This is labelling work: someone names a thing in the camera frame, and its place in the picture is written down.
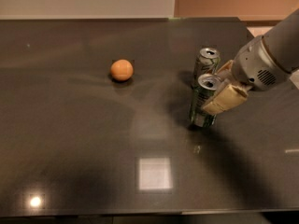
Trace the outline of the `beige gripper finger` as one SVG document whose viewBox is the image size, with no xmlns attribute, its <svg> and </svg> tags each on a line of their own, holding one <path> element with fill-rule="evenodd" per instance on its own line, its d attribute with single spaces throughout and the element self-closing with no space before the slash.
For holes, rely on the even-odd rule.
<svg viewBox="0 0 299 224">
<path fill-rule="evenodd" d="M 230 78 L 232 76 L 232 66 L 234 64 L 233 60 L 229 60 L 226 62 L 217 72 L 216 75 L 221 79 L 225 80 L 226 78 Z"/>
<path fill-rule="evenodd" d="M 202 110 L 209 115 L 218 115 L 227 110 L 242 105 L 248 100 L 249 92 L 246 86 L 224 81 L 215 93 L 202 105 Z"/>
</svg>

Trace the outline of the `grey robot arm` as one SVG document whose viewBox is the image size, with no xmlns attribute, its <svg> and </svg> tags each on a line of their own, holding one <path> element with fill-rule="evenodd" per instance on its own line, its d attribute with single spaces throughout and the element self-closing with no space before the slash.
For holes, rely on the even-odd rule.
<svg viewBox="0 0 299 224">
<path fill-rule="evenodd" d="M 245 103 L 249 91 L 268 91 L 299 69 L 299 10 L 243 46 L 217 72 L 221 80 L 201 106 L 217 115 Z"/>
</svg>

